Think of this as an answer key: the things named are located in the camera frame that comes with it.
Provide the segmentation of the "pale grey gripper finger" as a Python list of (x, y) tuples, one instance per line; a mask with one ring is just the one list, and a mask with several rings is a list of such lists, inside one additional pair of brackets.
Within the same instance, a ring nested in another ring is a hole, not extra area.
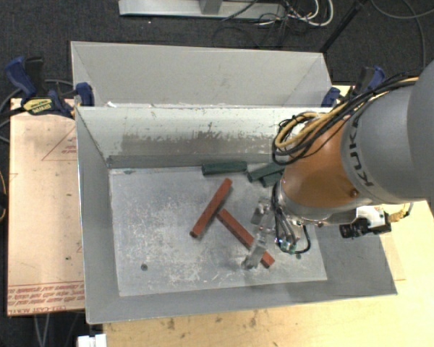
[(265, 230), (261, 230), (255, 237), (255, 258), (263, 266), (268, 266), (265, 260), (265, 253), (267, 252), (267, 233)]
[(262, 259), (261, 243), (257, 239), (254, 239), (251, 235), (248, 236), (248, 239), (248, 253), (242, 262), (242, 267), (245, 270), (256, 268)]

